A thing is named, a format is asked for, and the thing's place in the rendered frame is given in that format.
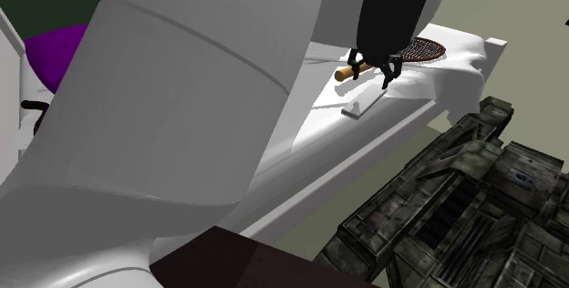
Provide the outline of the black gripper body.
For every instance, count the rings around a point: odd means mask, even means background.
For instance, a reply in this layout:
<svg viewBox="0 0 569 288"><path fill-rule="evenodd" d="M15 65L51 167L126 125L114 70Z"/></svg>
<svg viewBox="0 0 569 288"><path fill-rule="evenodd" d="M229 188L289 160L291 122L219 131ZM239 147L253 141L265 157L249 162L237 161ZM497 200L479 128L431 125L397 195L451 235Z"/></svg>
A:
<svg viewBox="0 0 569 288"><path fill-rule="evenodd" d="M410 43L409 36L399 34L380 34L372 36L364 34L357 37L357 50L364 62L372 67L379 67L388 61L390 55L396 55Z"/></svg>

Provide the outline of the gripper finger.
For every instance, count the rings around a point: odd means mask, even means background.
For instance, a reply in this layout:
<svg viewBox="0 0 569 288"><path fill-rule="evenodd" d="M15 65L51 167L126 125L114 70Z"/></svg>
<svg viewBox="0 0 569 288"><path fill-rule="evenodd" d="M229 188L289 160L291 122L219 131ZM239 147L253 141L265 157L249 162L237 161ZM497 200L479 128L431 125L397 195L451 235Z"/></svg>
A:
<svg viewBox="0 0 569 288"><path fill-rule="evenodd" d="M365 59L361 57L357 60L358 50L356 48L351 48L348 55L347 63L351 68L353 73L352 78L357 80L359 77L359 73L361 72L361 67L365 63Z"/></svg>
<svg viewBox="0 0 569 288"><path fill-rule="evenodd" d="M388 84L401 74L402 69L402 56L390 55L380 66L381 72L384 75L382 84L383 89L388 88Z"/></svg>

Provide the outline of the wooden racket with brown netting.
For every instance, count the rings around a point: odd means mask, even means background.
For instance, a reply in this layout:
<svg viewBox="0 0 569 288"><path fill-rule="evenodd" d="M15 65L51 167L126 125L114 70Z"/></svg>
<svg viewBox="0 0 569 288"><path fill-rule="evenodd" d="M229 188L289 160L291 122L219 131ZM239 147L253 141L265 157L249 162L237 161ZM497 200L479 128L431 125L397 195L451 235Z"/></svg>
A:
<svg viewBox="0 0 569 288"><path fill-rule="evenodd" d="M425 62L440 58L445 53L446 48L442 44L427 38L415 37L405 49L398 52L398 57L403 62ZM335 72L334 79L342 82L354 75L352 67L344 67Z"/></svg>

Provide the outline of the white flat rectangular box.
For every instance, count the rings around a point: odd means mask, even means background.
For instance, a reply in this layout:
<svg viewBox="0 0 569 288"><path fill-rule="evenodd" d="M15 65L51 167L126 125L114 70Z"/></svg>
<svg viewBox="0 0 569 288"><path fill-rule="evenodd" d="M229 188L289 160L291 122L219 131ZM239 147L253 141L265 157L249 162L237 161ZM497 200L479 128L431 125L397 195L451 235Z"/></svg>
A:
<svg viewBox="0 0 569 288"><path fill-rule="evenodd" d="M379 99L385 94L386 90L382 86L374 84L368 86L341 110L341 113L349 118L360 119Z"/></svg>

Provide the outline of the white bed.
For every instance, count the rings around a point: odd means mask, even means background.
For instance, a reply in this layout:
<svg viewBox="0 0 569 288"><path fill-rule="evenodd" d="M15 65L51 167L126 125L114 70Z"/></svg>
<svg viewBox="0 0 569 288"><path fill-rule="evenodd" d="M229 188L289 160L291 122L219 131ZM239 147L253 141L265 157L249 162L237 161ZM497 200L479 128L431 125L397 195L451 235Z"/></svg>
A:
<svg viewBox="0 0 569 288"><path fill-rule="evenodd" d="M434 24L419 37L445 46L445 55L404 62L358 120L342 108L368 86L382 86L383 74L371 68L338 82L334 74L346 67L348 50L311 44L250 188L221 227L277 240L439 114L457 120L474 112L506 42Z"/></svg>

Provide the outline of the dark green metal crate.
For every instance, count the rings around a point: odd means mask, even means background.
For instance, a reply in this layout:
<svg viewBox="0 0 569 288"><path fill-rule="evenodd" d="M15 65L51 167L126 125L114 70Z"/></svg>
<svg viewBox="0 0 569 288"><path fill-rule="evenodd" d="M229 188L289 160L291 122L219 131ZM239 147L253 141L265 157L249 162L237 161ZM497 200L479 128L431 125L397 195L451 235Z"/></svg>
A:
<svg viewBox="0 0 569 288"><path fill-rule="evenodd" d="M569 173L488 97L341 222L316 262L390 288L569 288Z"/></svg>

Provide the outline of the dark maroon robot stand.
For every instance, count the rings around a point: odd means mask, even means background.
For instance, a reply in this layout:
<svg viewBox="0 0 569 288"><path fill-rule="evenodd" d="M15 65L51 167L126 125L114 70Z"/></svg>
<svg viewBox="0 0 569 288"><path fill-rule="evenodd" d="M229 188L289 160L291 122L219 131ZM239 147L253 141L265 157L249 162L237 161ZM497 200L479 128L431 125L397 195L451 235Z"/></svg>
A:
<svg viewBox="0 0 569 288"><path fill-rule="evenodd" d="M164 288L377 288L217 226L150 270Z"/></svg>

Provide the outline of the purple office chair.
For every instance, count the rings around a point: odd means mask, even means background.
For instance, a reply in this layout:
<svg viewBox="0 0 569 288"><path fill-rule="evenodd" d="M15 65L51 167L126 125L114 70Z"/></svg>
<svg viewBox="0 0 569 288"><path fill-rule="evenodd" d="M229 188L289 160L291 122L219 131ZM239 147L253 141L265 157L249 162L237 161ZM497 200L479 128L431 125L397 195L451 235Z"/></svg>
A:
<svg viewBox="0 0 569 288"><path fill-rule="evenodd" d="M87 24L68 26L24 40L29 65L51 93L57 93L87 28Z"/></svg>

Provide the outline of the white cabinet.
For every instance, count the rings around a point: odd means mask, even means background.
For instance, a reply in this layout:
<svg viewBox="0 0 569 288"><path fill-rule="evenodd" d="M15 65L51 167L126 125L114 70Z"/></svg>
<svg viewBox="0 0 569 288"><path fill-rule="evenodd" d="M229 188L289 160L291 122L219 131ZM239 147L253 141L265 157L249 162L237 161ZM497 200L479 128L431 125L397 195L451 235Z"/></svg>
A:
<svg viewBox="0 0 569 288"><path fill-rule="evenodd" d="M52 98L30 66L23 40L0 7L0 185L26 151L41 114L23 109L21 102L49 103Z"/></svg>

